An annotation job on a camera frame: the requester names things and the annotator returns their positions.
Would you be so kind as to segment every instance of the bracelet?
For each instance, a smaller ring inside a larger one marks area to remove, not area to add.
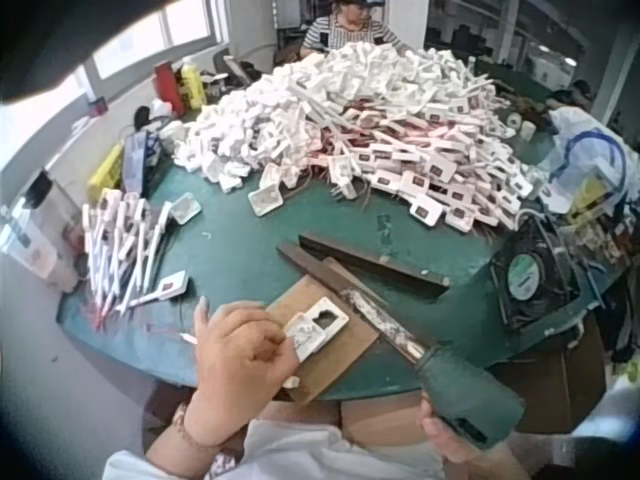
[[[182,439],[186,443],[188,443],[191,447],[193,447],[193,448],[195,448],[197,450],[200,450],[203,453],[208,453],[208,454],[217,453],[220,450],[220,447],[203,445],[203,444],[199,443],[198,441],[196,441],[189,434],[189,432],[187,432],[187,429],[184,428],[184,417],[185,417],[186,413],[187,413],[187,403],[186,402],[182,402],[178,406],[178,409],[176,410],[176,413],[173,416],[173,421],[171,422],[172,425],[176,428],[176,430],[180,434],[180,436],[182,437]]]

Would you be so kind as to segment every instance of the tape roll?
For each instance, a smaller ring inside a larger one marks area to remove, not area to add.
[[[507,126],[513,128],[514,130],[520,130],[522,126],[522,115],[517,112],[513,112],[507,117]]]

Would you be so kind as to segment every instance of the yellow bottle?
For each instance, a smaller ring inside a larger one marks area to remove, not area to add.
[[[182,67],[182,79],[184,80],[187,91],[189,93],[189,105],[192,110],[198,110],[207,104],[207,98],[204,94],[202,79],[198,66],[194,63],[193,58],[184,57],[184,65]]]

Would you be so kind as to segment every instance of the hand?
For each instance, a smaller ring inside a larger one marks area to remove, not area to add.
[[[465,463],[481,455],[480,450],[459,437],[440,420],[426,398],[422,399],[418,423],[440,454],[452,463]]]
[[[261,304],[224,305],[209,319],[202,297],[194,314],[198,388],[185,429],[203,445],[220,445],[254,419],[300,364]]]

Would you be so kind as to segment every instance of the striped shirt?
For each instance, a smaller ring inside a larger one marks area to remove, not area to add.
[[[400,50],[402,42],[383,23],[370,20],[358,32],[344,28],[335,15],[318,18],[307,32],[303,47],[319,52],[338,50],[351,42],[368,42],[376,45],[391,43]]]

